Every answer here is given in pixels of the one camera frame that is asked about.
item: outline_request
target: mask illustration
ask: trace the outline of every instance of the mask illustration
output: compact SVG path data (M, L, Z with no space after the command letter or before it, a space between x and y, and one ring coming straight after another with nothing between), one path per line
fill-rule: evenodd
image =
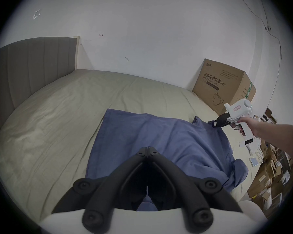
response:
M224 100L220 98L219 94L218 93L215 93L214 94L214 97L213 97L213 104L215 106L217 106L219 104L222 104L223 102L224 102Z

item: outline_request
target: cable on wall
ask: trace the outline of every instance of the cable on wall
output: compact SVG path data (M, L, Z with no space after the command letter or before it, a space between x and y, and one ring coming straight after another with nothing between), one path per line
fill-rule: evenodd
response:
M245 5L248 7L248 9L250 10L250 12L251 12L254 16L256 16L257 18L259 18L259 19L262 21L262 23L263 23L263 25L264 25L264 27L265 27L265 30L267 31L268 34L270 34L269 31L268 31L269 29L267 29L267 28L268 28L268 25L267 25L267 27L266 27L264 21L263 21L258 15L254 14L254 12L250 9L250 7L247 5L247 3L246 3L244 0L242 0L242 1L243 1L243 2L245 3ZM276 84L275 84L275 87L274 87L274 89L273 89L273 92L272 92L271 98L270 98L270 100L269 100L268 106L269 106L269 104L270 104L270 101L271 101L271 99L272 99L273 93L274 93L274 91L275 91L275 89L276 89L276 86L277 86L277 81L278 81L278 78L279 78L279 72L280 72L280 64L281 64L281 60L282 60L282 52L281 52L281 43L280 43L280 40L279 40L277 37L275 37L274 35L272 35L272 34L270 34L270 35L271 35L272 37L276 38L276 39L278 40L278 42L279 42L279 46L280 46L280 59L279 59L279 68L278 68L278 75L277 75L277 79L276 79Z

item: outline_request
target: mattress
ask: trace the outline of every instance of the mattress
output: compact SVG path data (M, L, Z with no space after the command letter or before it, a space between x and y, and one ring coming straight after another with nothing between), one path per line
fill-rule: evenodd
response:
M0 130L0 179L17 206L40 222L75 180L85 177L106 109L148 113L192 122L217 118L193 92L113 72L75 70L41 88L17 107ZM249 173L231 195L239 201L259 166L252 167L242 135L223 127L234 158Z

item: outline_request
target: upholstered headboard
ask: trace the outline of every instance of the upholstered headboard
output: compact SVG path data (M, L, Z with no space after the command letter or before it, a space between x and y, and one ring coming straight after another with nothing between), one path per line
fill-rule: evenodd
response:
M77 40L39 37L0 48L0 128L33 93L75 70Z

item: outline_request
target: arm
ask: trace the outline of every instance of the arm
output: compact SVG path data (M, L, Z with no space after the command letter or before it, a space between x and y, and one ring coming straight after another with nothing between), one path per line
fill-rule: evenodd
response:
M292 125L277 125L268 122L259 122L256 119L248 117L241 117L238 122L246 122L255 136L263 138L272 145L287 152L293 159Z

